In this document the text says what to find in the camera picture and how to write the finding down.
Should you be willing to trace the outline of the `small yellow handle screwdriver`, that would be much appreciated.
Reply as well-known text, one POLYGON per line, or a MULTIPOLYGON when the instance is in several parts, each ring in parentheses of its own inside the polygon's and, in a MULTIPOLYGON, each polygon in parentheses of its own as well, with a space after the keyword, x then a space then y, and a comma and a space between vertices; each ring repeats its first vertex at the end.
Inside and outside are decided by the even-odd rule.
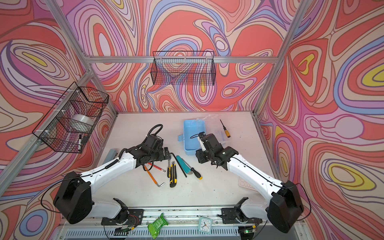
POLYGON ((230 137, 231 137, 230 132, 227 130, 227 128, 226 128, 225 125, 223 124, 222 120, 220 120, 220 122, 221 122, 221 124, 222 124, 222 126, 223 126, 223 129, 224 129, 224 132, 225 132, 227 138, 230 138, 230 137))

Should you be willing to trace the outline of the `screwdriver black orange handle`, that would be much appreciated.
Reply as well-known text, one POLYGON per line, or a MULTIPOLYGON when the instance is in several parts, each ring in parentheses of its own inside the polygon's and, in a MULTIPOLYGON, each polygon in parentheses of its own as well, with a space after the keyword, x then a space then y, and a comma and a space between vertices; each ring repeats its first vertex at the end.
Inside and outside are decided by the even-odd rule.
POLYGON ((199 180, 202 180, 203 179, 203 177, 202 177, 202 175, 198 172, 198 171, 196 171, 194 168, 192 168, 187 162, 186 162, 186 164, 191 168, 191 171, 192 171, 192 174, 193 175, 195 175, 199 180))

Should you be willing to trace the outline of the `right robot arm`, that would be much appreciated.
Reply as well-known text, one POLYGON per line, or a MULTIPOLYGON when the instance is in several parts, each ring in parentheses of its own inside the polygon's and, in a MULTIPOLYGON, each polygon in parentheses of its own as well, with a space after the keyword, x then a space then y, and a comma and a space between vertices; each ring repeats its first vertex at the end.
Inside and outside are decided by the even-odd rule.
POLYGON ((199 163, 210 162, 245 180, 265 199, 265 204, 253 204, 247 197, 240 203, 240 212, 247 218, 267 219, 280 232, 288 233, 304 212, 304 205, 296 184, 275 179, 247 161, 232 147, 224 148, 214 134, 201 132, 196 151, 199 163))

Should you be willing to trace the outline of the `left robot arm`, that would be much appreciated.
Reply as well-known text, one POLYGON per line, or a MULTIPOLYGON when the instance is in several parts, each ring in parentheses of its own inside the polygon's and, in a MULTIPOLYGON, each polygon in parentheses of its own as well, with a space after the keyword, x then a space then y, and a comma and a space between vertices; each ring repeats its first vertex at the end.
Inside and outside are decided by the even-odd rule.
POLYGON ((169 160, 164 140, 155 134, 129 149, 122 149, 113 160, 81 174, 70 172, 65 175, 54 198, 54 206, 69 224, 77 224, 87 218, 104 218, 116 225, 124 225, 129 210, 120 199, 98 200, 93 195, 105 184, 118 176, 148 163, 169 160))

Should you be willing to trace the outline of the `red hex key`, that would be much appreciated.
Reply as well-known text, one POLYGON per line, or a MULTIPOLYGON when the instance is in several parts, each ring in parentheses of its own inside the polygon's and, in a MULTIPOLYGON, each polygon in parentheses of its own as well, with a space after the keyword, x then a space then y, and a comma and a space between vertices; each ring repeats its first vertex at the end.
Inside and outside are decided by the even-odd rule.
POLYGON ((151 167, 157 169, 157 170, 160 170, 160 171, 166 173, 166 170, 164 170, 164 169, 162 169, 162 168, 160 168, 160 167, 158 167, 158 166, 156 166, 156 165, 154 165, 154 164, 149 163, 149 165, 150 165, 151 167))

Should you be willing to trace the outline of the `black hex key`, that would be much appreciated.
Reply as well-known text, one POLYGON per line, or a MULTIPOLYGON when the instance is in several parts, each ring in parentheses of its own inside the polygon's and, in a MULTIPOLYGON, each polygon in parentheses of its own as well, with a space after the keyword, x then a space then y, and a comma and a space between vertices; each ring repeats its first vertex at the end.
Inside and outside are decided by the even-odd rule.
POLYGON ((180 167, 180 169, 181 169, 181 171, 182 171, 182 173, 183 173, 183 175, 185 176, 185 178, 187 178, 187 174, 185 173, 185 171, 183 170, 183 168, 182 168, 182 166, 181 166, 181 164, 180 164, 180 162, 179 162, 179 160, 177 159, 177 157, 175 156, 175 154, 174 153, 170 153, 174 158, 175 158, 175 160, 176 160, 176 162, 177 162, 177 164, 178 164, 178 166, 180 167))

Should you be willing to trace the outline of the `orange hex key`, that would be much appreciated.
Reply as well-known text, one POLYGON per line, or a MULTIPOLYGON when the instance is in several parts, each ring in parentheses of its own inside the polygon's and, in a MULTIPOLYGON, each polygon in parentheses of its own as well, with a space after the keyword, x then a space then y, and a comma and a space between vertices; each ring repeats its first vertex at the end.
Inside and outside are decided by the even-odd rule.
POLYGON ((145 170, 146 170, 146 172, 148 173, 148 175, 150 176, 150 178, 152 179, 152 181, 154 182, 154 184, 157 186, 157 187, 159 187, 159 188, 161 188, 162 186, 164 186, 165 185, 165 183, 161 183, 161 184, 159 184, 157 181, 156 181, 156 179, 154 178, 154 176, 151 174, 151 172, 147 169, 147 167, 146 166, 144 166, 145 168, 145 170))

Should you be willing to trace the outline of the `large yellow black utility knife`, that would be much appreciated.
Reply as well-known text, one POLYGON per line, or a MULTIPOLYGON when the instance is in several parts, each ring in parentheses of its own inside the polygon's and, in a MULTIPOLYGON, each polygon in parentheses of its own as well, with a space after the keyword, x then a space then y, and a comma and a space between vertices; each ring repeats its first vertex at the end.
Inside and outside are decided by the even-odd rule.
POLYGON ((174 188, 177 185, 177 170, 175 161, 172 161, 170 167, 170 187, 174 188))

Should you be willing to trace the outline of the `grey blue stapler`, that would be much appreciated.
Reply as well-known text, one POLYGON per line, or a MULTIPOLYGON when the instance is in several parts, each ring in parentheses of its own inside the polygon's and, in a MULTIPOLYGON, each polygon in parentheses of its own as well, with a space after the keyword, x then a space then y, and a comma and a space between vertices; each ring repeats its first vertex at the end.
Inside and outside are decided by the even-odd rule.
POLYGON ((110 149, 107 156, 104 159, 103 164, 106 164, 116 158, 118 152, 115 149, 110 149))

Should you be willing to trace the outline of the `pink calculator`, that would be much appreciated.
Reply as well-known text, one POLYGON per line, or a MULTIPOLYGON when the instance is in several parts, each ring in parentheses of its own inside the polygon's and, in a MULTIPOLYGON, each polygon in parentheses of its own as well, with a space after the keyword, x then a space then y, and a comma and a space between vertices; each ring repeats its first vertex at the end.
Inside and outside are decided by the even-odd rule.
POLYGON ((239 186, 241 188, 245 188, 245 189, 248 189, 248 190, 252 190, 252 191, 256 191, 256 189, 254 187, 252 187, 248 182, 246 182, 244 179, 242 178, 239 178, 239 182, 238 182, 239 186))

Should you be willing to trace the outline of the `black marker in basket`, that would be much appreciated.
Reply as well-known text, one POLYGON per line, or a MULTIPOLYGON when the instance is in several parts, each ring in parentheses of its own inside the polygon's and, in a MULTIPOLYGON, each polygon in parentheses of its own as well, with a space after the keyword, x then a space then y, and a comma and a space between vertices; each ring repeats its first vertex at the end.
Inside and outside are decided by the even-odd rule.
POLYGON ((82 134, 79 135, 78 139, 78 152, 80 153, 82 151, 82 134))

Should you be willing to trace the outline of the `small teal alarm clock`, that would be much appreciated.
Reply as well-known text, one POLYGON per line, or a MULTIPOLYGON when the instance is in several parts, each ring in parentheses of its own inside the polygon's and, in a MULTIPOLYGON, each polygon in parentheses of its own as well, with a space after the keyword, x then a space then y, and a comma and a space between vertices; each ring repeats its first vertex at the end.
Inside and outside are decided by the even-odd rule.
POLYGON ((200 217, 198 231, 204 234, 212 233, 213 220, 210 218, 200 217))

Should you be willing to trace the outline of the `grey tape roll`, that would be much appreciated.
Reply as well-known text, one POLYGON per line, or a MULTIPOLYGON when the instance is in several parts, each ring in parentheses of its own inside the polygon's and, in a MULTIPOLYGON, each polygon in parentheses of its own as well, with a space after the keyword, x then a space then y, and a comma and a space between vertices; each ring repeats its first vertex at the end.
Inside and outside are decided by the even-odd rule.
POLYGON ((90 117, 85 116, 85 115, 81 115, 81 114, 75 114, 72 117, 72 120, 78 121, 80 123, 90 125, 90 126, 92 126, 94 124, 94 121, 90 117))

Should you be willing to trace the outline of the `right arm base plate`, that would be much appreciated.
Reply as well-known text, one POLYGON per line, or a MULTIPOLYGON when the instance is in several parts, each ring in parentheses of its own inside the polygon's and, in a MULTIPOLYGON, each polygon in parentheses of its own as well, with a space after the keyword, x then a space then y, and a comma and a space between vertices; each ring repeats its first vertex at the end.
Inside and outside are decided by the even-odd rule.
POLYGON ((258 226, 263 223, 259 218, 248 218, 239 208, 222 208, 218 215, 224 224, 253 224, 258 226))

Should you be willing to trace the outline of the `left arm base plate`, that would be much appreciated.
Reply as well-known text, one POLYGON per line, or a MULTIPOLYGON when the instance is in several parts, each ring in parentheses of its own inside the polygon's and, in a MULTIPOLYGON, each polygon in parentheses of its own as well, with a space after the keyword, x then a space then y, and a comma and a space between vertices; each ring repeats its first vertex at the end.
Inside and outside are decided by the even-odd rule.
POLYGON ((144 209, 122 210, 115 218, 102 218, 102 226, 128 226, 137 227, 142 224, 144 209))

